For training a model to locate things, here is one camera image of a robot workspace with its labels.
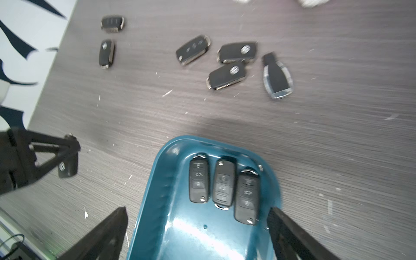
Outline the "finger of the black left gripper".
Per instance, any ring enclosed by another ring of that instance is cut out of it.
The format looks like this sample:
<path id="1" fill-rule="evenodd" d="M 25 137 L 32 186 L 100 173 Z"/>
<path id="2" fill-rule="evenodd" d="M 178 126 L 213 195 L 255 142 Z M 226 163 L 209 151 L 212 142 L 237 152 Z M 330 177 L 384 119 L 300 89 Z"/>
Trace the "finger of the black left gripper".
<path id="1" fill-rule="evenodd" d="M 30 151 L 27 167 L 27 177 L 29 184 L 34 184 L 35 182 L 39 181 L 55 168 L 58 170 L 58 165 L 60 162 L 70 157 L 69 151 L 62 155 L 58 155 L 58 153 L 50 153 L 54 156 L 47 161 L 40 163 L 37 159 L 37 153 L 39 152 Z"/>
<path id="2" fill-rule="evenodd" d="M 36 132 L 21 132 L 19 137 L 22 143 L 25 143 L 33 152 L 41 153 L 59 153 L 81 151 L 79 141 L 75 136 L 68 133 L 63 138 Z"/>

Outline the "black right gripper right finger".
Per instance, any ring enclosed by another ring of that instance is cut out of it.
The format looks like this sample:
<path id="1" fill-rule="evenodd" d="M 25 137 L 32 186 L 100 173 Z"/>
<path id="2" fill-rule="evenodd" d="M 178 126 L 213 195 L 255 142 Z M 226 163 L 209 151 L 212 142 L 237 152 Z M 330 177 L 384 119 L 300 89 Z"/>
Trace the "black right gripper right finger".
<path id="1" fill-rule="evenodd" d="M 272 207 L 266 221 L 278 260 L 339 260 L 281 209 Z"/>

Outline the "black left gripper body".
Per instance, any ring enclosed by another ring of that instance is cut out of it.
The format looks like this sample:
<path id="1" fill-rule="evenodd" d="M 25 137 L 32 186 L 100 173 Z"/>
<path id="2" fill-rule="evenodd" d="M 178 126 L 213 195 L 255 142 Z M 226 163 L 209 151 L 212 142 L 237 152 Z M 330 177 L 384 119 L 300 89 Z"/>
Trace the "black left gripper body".
<path id="1" fill-rule="evenodd" d="M 36 157 L 30 143 L 27 130 L 13 128 L 1 132 L 1 195 L 36 182 Z"/>

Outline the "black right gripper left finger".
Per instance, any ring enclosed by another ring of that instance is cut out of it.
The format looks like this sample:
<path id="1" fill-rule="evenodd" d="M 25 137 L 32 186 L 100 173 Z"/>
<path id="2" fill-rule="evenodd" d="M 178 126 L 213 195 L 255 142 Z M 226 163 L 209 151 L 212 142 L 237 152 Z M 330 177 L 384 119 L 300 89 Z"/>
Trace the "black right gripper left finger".
<path id="1" fill-rule="evenodd" d="M 128 225 L 125 207 L 119 207 L 62 254 L 60 260 L 119 259 Z"/>

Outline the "black chrome smart key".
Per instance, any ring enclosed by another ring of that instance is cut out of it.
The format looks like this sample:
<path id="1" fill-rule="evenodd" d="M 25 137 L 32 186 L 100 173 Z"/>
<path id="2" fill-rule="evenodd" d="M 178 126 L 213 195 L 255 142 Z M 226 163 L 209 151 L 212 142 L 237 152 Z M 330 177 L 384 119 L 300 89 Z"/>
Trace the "black chrome smart key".
<path id="1" fill-rule="evenodd" d="M 272 99 L 281 99 L 293 92 L 294 84 L 288 68 L 274 52 L 262 57 L 263 83 Z"/>

